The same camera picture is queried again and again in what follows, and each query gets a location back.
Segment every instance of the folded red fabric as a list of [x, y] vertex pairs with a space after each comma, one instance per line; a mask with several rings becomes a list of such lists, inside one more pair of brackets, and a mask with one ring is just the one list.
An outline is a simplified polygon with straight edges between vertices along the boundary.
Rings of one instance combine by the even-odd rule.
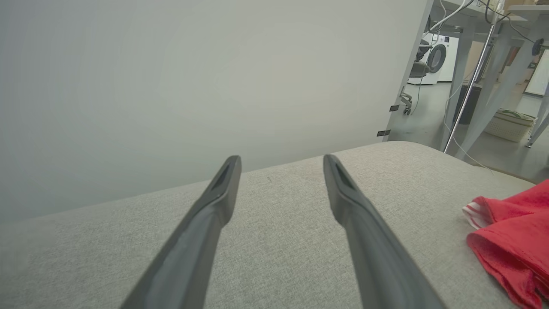
[[480, 228], [467, 244], [484, 269], [515, 304], [541, 308], [539, 294], [549, 298], [549, 180], [505, 200], [477, 197], [463, 211]]

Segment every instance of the chrome pole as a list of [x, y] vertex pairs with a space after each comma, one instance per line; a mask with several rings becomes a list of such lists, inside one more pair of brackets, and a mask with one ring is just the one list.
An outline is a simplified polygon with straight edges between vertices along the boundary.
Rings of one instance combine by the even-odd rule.
[[461, 115], [463, 114], [463, 111], [465, 110], [465, 105], [467, 104], [467, 101], [469, 100], [469, 97], [471, 96], [471, 91], [473, 91], [473, 83], [477, 80], [480, 70], [482, 68], [482, 65], [484, 64], [484, 61], [486, 60], [486, 54], [488, 53], [488, 44], [490, 43], [490, 40], [492, 39], [492, 34], [494, 34], [494, 29], [496, 27], [496, 21], [493, 21], [490, 25], [490, 30], [488, 31], [488, 35], [486, 36], [486, 42], [484, 42], [484, 46], [482, 49], [482, 52], [480, 53], [479, 60], [477, 62], [477, 66], [475, 67], [475, 73], [473, 74], [473, 77], [469, 80], [469, 84], [467, 85], [467, 92], [465, 93], [465, 98], [463, 98], [463, 103], [461, 103], [460, 106], [460, 112], [457, 115], [456, 121], [452, 124], [452, 129], [450, 130], [450, 137], [446, 141], [446, 146], [444, 147], [444, 153], [448, 152], [448, 147], [450, 147], [450, 142], [453, 139], [453, 136], [457, 129], [457, 124], [460, 123]]

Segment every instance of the padded table top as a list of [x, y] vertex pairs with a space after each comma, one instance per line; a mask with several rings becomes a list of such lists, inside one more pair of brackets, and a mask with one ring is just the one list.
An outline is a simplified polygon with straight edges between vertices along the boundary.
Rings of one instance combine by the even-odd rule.
[[[461, 207], [533, 184], [409, 142], [336, 156], [448, 308], [514, 307], [466, 245]], [[207, 184], [0, 225], [0, 307], [117, 308]], [[322, 157], [242, 175], [204, 307], [361, 307]]]

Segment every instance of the floor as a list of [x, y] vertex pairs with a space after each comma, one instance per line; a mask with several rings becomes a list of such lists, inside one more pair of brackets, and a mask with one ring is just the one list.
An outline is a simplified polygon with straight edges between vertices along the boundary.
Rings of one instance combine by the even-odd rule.
[[[517, 85], [513, 94], [503, 107], [517, 112], [537, 115], [541, 99], [523, 95], [523, 85]], [[419, 104], [416, 102], [419, 91]], [[405, 92], [412, 96], [416, 110], [411, 115], [399, 115], [393, 122], [390, 141], [411, 141], [435, 149], [441, 147], [442, 118], [444, 117], [445, 101], [450, 95], [450, 84], [406, 85]], [[467, 125], [459, 125], [456, 140], [461, 142], [467, 132]], [[488, 167], [504, 170], [534, 182], [549, 178], [549, 130], [546, 130], [532, 146], [526, 148], [527, 139], [521, 142], [511, 142], [499, 137], [482, 133], [468, 154], [476, 161]], [[449, 154], [457, 152], [457, 146], [452, 143]]]

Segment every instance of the laundry basket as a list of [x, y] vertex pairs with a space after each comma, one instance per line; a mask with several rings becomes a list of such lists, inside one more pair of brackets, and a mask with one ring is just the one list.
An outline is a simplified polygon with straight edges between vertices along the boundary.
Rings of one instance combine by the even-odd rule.
[[536, 121], [536, 117], [500, 108], [484, 131], [502, 139], [519, 142], [531, 133]]

